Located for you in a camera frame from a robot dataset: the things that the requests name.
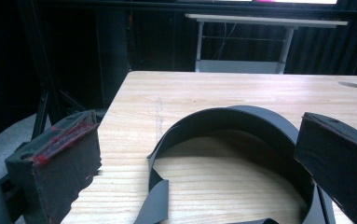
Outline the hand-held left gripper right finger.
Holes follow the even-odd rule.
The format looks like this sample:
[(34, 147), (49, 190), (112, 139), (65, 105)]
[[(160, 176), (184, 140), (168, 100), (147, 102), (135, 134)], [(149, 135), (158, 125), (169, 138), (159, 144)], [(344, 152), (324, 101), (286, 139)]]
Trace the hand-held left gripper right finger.
[(357, 224), (357, 130), (315, 113), (302, 117), (295, 159)]

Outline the white desk frame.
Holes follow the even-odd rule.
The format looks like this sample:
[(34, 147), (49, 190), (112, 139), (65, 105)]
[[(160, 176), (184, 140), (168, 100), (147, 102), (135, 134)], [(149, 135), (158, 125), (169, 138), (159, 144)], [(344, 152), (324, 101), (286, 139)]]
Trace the white desk frame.
[[(335, 29), (338, 26), (346, 26), (348, 24), (347, 21), (244, 17), (210, 14), (186, 14), (185, 16), (198, 23), (199, 32), (195, 71), (205, 73), (283, 74), (295, 30), (301, 27)], [(232, 23), (235, 25), (250, 24), (284, 27), (285, 35), (281, 41), (282, 47), (279, 60), (276, 62), (203, 60), (201, 58), (202, 42), (205, 38), (203, 28), (206, 23)]]

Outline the black tripod stand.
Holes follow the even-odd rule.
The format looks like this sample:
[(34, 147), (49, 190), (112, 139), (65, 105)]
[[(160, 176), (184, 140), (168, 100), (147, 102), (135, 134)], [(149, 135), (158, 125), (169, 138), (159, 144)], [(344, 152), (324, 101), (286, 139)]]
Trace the black tripod stand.
[(51, 124), (55, 124), (74, 112), (85, 111), (86, 107), (61, 86), (48, 49), (38, 0), (16, 2), (42, 91), (32, 135), (32, 138), (36, 138), (45, 130), (47, 119)]

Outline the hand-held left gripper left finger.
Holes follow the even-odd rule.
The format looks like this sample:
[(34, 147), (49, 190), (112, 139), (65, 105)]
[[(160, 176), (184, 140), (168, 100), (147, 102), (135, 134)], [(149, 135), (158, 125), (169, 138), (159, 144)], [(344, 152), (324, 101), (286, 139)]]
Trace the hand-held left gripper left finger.
[(94, 111), (76, 113), (5, 159), (12, 183), (24, 192), (27, 224), (60, 224), (91, 184), (101, 167), (99, 125)]

